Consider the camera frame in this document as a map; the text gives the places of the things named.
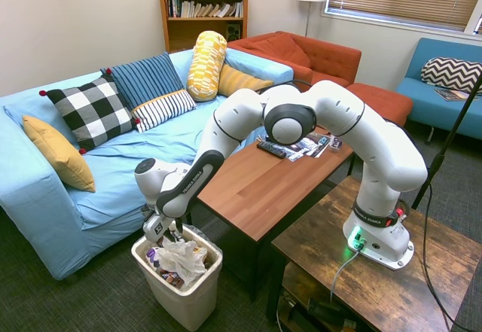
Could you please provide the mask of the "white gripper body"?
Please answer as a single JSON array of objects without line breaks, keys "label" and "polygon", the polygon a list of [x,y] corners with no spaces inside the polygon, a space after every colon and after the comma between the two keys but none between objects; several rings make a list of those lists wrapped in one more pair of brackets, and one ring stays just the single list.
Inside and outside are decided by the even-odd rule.
[{"label": "white gripper body", "polygon": [[164,237],[166,237],[170,242],[175,241],[175,238],[169,229],[174,221],[173,218],[157,213],[148,205],[143,205],[143,207],[141,207],[141,213],[144,217],[142,229],[147,240],[153,243],[162,243]]}]

